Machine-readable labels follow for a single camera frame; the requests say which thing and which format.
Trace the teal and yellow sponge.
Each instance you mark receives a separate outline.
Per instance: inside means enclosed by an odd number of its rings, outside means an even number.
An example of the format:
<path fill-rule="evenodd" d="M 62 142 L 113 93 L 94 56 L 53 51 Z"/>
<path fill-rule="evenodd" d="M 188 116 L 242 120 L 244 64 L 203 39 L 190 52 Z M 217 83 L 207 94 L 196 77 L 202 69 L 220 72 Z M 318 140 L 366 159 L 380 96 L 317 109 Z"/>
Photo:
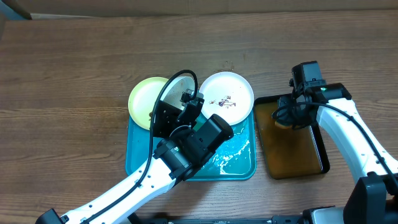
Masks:
<path fill-rule="evenodd" d="M 280 128 L 280 129 L 292 129 L 292 125 L 291 124 L 280 123 L 278 121 L 275 121 L 275 126 Z"/>

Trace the yellow-green plate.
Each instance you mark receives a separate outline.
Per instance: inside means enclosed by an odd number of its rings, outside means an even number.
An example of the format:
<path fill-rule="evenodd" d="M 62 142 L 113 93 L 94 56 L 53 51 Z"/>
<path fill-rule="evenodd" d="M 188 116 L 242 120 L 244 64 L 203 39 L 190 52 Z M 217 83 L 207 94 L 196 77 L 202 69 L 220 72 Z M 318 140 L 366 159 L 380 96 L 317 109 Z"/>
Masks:
<path fill-rule="evenodd" d="M 167 81 L 163 77 L 147 78 L 131 91 L 128 99 L 129 114 L 141 128 L 149 130 L 154 103 Z"/>

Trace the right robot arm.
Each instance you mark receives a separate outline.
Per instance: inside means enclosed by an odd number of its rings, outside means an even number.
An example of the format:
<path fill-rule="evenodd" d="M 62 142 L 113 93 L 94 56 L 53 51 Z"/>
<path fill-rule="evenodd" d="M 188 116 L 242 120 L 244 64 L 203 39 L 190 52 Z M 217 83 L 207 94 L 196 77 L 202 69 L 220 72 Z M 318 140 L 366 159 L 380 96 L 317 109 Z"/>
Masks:
<path fill-rule="evenodd" d="M 332 138 L 355 182 L 344 207 L 304 210 L 297 223 L 397 223 L 397 160 L 379 143 L 342 83 L 328 84 L 318 62 L 292 68 L 290 97 L 272 118 L 293 130 L 317 124 Z"/>

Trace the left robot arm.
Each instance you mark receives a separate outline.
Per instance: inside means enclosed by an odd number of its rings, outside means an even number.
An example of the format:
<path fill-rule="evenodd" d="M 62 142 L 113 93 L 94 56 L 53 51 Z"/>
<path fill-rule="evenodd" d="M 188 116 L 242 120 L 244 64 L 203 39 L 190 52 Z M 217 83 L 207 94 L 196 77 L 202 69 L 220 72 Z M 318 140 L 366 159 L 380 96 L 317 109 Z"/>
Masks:
<path fill-rule="evenodd" d="M 54 209 L 43 213 L 37 223 L 122 223 L 148 201 L 164 194 L 181 181 L 193 177 L 233 137 L 231 126 L 217 114 L 195 130 L 204 96 L 190 89 L 183 91 L 184 109 L 172 106 L 162 92 L 154 106 L 149 158 L 135 172 L 93 201 L 60 216 Z"/>

